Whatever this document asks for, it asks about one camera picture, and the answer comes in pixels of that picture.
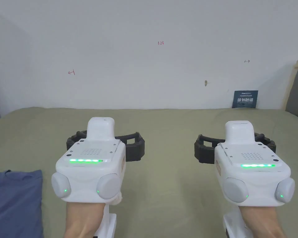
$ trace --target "forearm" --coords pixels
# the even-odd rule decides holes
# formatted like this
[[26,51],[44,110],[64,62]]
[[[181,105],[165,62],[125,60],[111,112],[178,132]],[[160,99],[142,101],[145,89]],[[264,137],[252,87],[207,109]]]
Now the forearm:
[[268,230],[254,231],[254,238],[286,238],[280,227],[272,227]]
[[104,207],[105,203],[67,203],[64,238],[93,238]]
[[254,238],[286,238],[274,207],[240,207],[243,220]]

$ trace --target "round side pad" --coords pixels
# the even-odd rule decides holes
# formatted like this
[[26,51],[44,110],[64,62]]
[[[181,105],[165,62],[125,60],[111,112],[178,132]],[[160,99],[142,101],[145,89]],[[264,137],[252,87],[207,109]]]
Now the round side pad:
[[97,183],[97,193],[102,199],[111,199],[120,191],[120,178],[117,174],[102,176]]
[[243,202],[247,199],[248,189],[246,184],[234,178],[227,178],[223,184],[224,194],[233,202]]
[[56,172],[52,175],[52,187],[56,196],[59,198],[67,197],[71,193],[70,182],[68,178],[59,172]]
[[276,199],[283,203],[290,202],[295,191],[295,181],[292,178],[286,178],[277,185]]

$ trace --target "black strap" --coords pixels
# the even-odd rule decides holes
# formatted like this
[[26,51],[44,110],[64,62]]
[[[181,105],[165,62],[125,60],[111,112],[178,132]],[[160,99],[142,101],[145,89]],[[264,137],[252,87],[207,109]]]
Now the black strap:
[[[205,146],[204,141],[211,142],[212,146]],[[266,145],[274,153],[276,153],[275,142],[265,137],[264,134],[255,133],[255,141],[263,145]],[[224,142],[224,139],[215,139],[200,134],[197,141],[194,143],[194,157],[196,157],[200,163],[214,164],[214,149],[218,143]]]
[[[76,142],[85,139],[87,131],[78,131],[75,135],[69,137],[66,142],[66,148],[72,147]],[[116,139],[121,140],[126,145],[126,161],[139,161],[145,155],[145,140],[141,137],[139,132],[129,135],[115,136]],[[135,143],[127,144],[127,140],[135,139]]]

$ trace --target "bed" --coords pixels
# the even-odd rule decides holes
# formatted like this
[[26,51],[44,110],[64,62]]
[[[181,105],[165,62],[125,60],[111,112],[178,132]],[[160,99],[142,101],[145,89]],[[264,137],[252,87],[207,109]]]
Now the bed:
[[23,108],[0,119],[0,171],[42,170],[45,238],[62,237],[65,229],[65,202],[51,186],[55,163],[66,152],[67,138],[86,130],[91,117],[112,117],[115,135],[139,131],[146,141],[141,161],[127,163],[122,202],[110,208],[118,216],[116,238],[225,237],[222,217],[231,204],[213,165],[194,158],[193,145],[199,134],[224,138],[230,120],[251,121],[291,167],[295,194],[278,212],[285,233],[298,237],[298,117],[288,111]]

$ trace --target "blue cloth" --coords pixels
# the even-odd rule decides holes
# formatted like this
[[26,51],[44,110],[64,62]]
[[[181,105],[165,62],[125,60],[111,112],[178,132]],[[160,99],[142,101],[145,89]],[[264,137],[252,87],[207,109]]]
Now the blue cloth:
[[0,238],[43,238],[42,171],[0,173]]

